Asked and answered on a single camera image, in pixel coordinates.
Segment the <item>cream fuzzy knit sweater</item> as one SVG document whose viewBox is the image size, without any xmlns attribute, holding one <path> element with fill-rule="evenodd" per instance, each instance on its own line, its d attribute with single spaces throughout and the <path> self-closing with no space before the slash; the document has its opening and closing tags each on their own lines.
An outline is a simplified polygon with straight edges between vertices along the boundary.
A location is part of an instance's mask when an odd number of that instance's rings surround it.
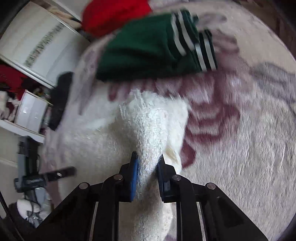
<svg viewBox="0 0 296 241">
<path fill-rule="evenodd" d="M 133 202 L 119 206 L 119 239 L 163 240 L 175 213 L 172 204 L 161 201 L 156 168 L 163 157 L 177 173 L 182 169 L 188 102 L 179 96 L 133 90 L 125 101 L 91 107 L 94 113 L 71 113 L 64 122 L 56 164 L 76 167 L 77 176 L 59 184 L 61 196 L 80 182 L 106 180 L 137 152 L 137 190 Z"/>
</svg>

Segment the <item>floral plush bed blanket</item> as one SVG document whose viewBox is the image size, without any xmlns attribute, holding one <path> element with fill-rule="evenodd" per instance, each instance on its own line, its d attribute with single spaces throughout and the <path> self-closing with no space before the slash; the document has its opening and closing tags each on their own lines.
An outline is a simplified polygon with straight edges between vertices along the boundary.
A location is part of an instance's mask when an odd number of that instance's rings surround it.
<svg viewBox="0 0 296 241">
<path fill-rule="evenodd" d="M 127 100 L 133 90 L 189 104 L 180 175 L 213 182 L 255 223 L 268 240 L 285 237 L 295 215 L 295 60 L 257 17 L 231 1 L 198 1 L 160 9 L 187 9 L 212 32 L 218 69 L 167 79 L 102 82 L 95 67 L 108 35 L 93 42 L 74 71 L 58 128 L 47 130 L 42 158 L 56 164 L 61 131 L 71 113 L 94 113 L 92 103 Z"/>
</svg>

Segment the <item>dark green striped garment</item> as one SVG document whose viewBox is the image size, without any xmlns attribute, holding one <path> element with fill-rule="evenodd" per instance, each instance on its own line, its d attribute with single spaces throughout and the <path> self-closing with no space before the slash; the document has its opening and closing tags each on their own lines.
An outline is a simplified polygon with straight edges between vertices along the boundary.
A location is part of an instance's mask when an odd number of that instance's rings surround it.
<svg viewBox="0 0 296 241">
<path fill-rule="evenodd" d="M 168 78 L 217 70 L 208 29 L 186 9 L 126 24 L 108 43 L 98 63 L 101 81 Z"/>
</svg>

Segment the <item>black cloth at bed edge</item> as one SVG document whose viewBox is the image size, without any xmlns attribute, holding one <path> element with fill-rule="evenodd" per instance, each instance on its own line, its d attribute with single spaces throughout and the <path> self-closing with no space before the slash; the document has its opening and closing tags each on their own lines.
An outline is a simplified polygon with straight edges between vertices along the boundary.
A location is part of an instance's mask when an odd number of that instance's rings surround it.
<svg viewBox="0 0 296 241">
<path fill-rule="evenodd" d="M 67 104 L 73 72 L 65 72 L 58 77 L 55 88 L 50 93 L 50 103 L 52 104 L 48 127 L 55 131 L 58 127 Z"/>
</svg>

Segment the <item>red garment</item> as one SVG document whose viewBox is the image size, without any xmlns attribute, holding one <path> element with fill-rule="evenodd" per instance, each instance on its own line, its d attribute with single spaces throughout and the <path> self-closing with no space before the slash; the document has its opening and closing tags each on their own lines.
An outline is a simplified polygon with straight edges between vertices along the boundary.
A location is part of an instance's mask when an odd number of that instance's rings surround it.
<svg viewBox="0 0 296 241">
<path fill-rule="evenodd" d="M 107 35 L 152 11 L 146 0 L 91 1 L 82 14 L 82 30 L 94 37 Z"/>
</svg>

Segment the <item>white storage box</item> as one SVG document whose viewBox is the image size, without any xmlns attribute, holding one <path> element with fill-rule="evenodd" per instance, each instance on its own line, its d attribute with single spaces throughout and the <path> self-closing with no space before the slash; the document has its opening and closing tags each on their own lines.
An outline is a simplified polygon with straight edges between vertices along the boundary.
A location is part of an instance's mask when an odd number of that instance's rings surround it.
<svg viewBox="0 0 296 241">
<path fill-rule="evenodd" d="M 48 101 L 25 90 L 16 112 L 15 124 L 39 133 L 48 107 Z"/>
</svg>

